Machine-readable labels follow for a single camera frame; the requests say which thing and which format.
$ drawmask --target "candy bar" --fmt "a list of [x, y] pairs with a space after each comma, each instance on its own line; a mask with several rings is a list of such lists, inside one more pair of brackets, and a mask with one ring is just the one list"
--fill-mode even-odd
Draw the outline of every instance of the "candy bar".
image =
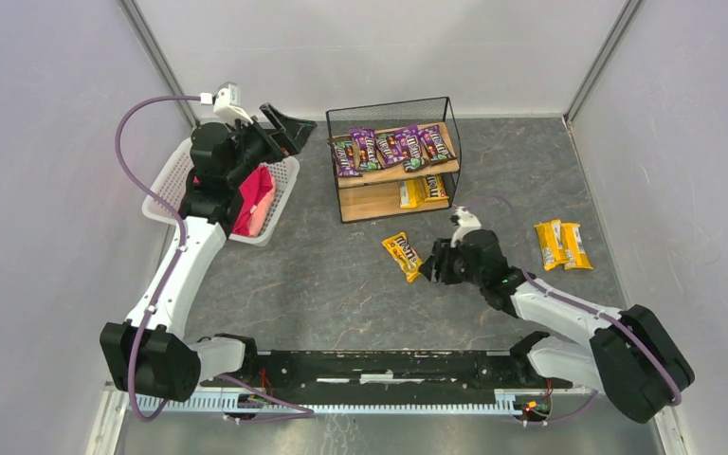
[[450, 152], [445, 141], [442, 139], [439, 125], [431, 125], [423, 128], [420, 131], [420, 140], [426, 145], [428, 161], [431, 162], [431, 166], [453, 159], [453, 153]]
[[401, 209], [416, 209], [427, 201], [426, 192], [423, 191], [423, 183], [420, 180], [420, 178], [410, 178], [398, 182]]
[[397, 146], [397, 140], [394, 135], [380, 134], [375, 137], [375, 143], [378, 145], [378, 152], [384, 157], [384, 167], [389, 168], [395, 164], [402, 163], [406, 160], [406, 156]]
[[409, 245], [409, 237], [406, 232], [400, 232], [381, 242], [393, 259], [400, 265], [400, 269], [406, 275], [407, 282], [413, 282], [420, 276], [420, 265], [423, 260]]
[[377, 171], [383, 169], [375, 154], [375, 131], [367, 128], [353, 128], [350, 137], [358, 146], [358, 170]]
[[334, 142], [334, 159], [337, 163], [337, 175], [339, 177], [361, 176], [355, 169], [355, 163], [353, 162], [353, 142], [349, 140]]
[[551, 270], [557, 265], [568, 262], [568, 258], [562, 248], [561, 240], [559, 240], [559, 225], [559, 220], [535, 225], [540, 243], [540, 253], [542, 254], [542, 268], [544, 270]]
[[424, 202], [447, 200], [445, 184], [442, 183], [441, 175], [426, 175], [422, 178], [422, 180], [423, 188], [425, 189], [425, 191], [423, 191], [423, 193], [425, 194]]
[[562, 238], [565, 242], [565, 254], [568, 262], [565, 263], [565, 270], [572, 268], [587, 268], [592, 270], [588, 260], [588, 253], [582, 245], [582, 236], [579, 234], [578, 223], [562, 223]]
[[417, 138], [417, 125], [407, 126], [394, 132], [400, 151], [408, 157], [403, 161], [403, 169], [407, 173], [416, 173], [428, 167], [428, 160], [420, 150], [420, 139]]

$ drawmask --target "white wall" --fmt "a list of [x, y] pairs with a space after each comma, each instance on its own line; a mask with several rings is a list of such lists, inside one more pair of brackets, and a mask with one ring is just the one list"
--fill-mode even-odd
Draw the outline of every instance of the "white wall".
[[696, 371], [695, 453], [728, 453], [728, 2], [644, 2], [574, 133], [630, 303]]
[[[0, 1], [0, 454], [84, 451], [104, 322], [146, 287], [164, 229], [140, 214], [113, 133], [163, 85], [114, 1]], [[187, 133], [174, 106], [124, 144], [151, 181]]]
[[184, 90], [242, 86], [305, 118], [449, 95], [456, 114], [558, 115], [624, 0], [138, 0]]

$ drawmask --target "gray floor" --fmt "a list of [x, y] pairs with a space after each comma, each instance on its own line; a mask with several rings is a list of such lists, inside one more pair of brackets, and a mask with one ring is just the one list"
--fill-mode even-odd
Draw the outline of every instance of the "gray floor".
[[[555, 415], [583, 396], [555, 395]], [[653, 423], [627, 420], [605, 398], [570, 422], [522, 429], [502, 416], [347, 415], [238, 427], [214, 413], [164, 412], [151, 424], [127, 414], [117, 455], [193, 454], [663, 454]]]
[[[607, 244], [560, 119], [459, 120], [462, 177], [456, 203], [499, 235], [512, 264], [597, 303], [622, 306]], [[266, 248], [228, 243], [197, 293], [186, 340], [214, 333], [254, 337], [263, 349], [505, 349], [536, 329], [486, 305], [471, 285], [406, 283], [381, 241], [406, 231], [426, 257], [450, 237], [449, 213], [339, 222], [323, 126]], [[518, 222], [502, 202], [512, 202]], [[581, 223], [592, 271], [542, 272], [533, 225]]]

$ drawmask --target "gray mat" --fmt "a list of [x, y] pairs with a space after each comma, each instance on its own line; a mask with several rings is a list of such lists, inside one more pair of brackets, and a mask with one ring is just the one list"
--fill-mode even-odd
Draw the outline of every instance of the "gray mat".
[[[495, 230], [510, 264], [596, 303], [623, 306], [607, 244], [573, 147], [558, 118], [459, 120], [462, 176], [456, 203]], [[406, 231], [426, 257], [450, 237], [434, 211], [342, 225], [320, 126], [271, 243], [228, 243], [196, 295], [186, 340], [231, 333], [261, 349], [508, 349], [535, 324], [491, 309], [469, 284], [407, 283], [381, 241]], [[516, 207], [509, 209], [494, 196]], [[542, 272], [534, 223], [581, 223], [592, 271]]]

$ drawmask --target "black wire rack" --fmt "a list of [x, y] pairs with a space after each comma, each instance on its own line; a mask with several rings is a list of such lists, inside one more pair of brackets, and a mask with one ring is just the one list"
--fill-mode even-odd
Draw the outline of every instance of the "black wire rack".
[[[445, 183], [448, 194], [448, 204], [441, 209], [449, 209], [453, 205], [456, 195], [456, 188], [459, 185], [459, 177], [462, 173], [462, 142], [459, 137], [459, 128], [456, 125], [456, 117], [453, 114], [453, 105], [450, 97], [427, 98], [422, 100], [407, 100], [388, 102], [384, 104], [372, 104], [367, 106], [347, 107], [342, 109], [332, 109], [325, 113], [328, 122], [328, 145], [330, 150], [330, 158], [334, 162], [333, 153], [333, 137], [347, 135], [351, 128], [371, 128], [374, 130], [385, 130], [390, 128], [399, 128], [412, 124], [438, 123], [442, 122], [446, 125], [451, 145], [455, 149], [456, 159], [459, 163], [457, 171], [440, 173]], [[336, 166], [331, 166], [334, 172], [334, 182], [337, 189], [337, 201], [339, 203], [339, 219], [342, 223], [352, 223], [364, 220], [372, 220], [385, 218], [388, 216], [397, 216], [401, 214], [411, 214], [417, 211], [407, 210], [406, 212], [398, 212], [385, 216], [374, 216], [369, 218], [361, 218], [355, 220], [345, 220], [342, 213], [341, 199], [339, 197], [339, 185], [336, 176]]]

